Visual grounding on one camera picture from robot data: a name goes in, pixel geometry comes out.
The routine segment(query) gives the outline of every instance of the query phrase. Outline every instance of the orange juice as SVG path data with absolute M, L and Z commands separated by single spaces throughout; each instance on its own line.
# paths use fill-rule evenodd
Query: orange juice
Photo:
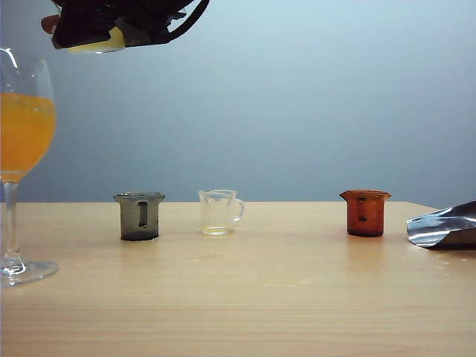
M 53 101 L 1 93 L 0 178 L 18 181 L 45 154 L 54 133 Z

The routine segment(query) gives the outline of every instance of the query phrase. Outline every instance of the backdrop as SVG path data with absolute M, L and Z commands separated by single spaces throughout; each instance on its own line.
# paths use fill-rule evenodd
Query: backdrop
M 1 2 L 2 45 L 46 58 L 57 104 L 21 200 L 476 199 L 474 0 L 211 0 L 176 41 L 101 55 L 55 50 L 53 13 Z

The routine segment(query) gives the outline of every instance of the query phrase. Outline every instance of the silver foil bag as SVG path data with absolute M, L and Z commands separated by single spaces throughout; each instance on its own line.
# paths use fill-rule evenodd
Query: silver foil bag
M 433 249 L 476 249 L 476 201 L 407 220 L 408 239 Z

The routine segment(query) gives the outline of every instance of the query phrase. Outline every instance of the measuring cup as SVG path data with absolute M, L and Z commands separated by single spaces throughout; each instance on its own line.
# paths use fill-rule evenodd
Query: measuring cup
M 202 233 L 220 235 L 232 232 L 245 204 L 233 190 L 198 191 L 202 212 Z

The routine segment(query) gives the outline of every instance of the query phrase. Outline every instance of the table surface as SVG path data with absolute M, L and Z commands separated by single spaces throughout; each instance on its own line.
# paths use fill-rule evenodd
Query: table surface
M 59 271 L 2 289 L 2 356 L 473 356 L 476 251 L 407 238 L 433 210 L 387 202 L 361 238 L 345 202 L 248 202 L 209 237 L 163 202 L 160 238 L 125 242 L 117 203 L 21 203 L 24 255 Z

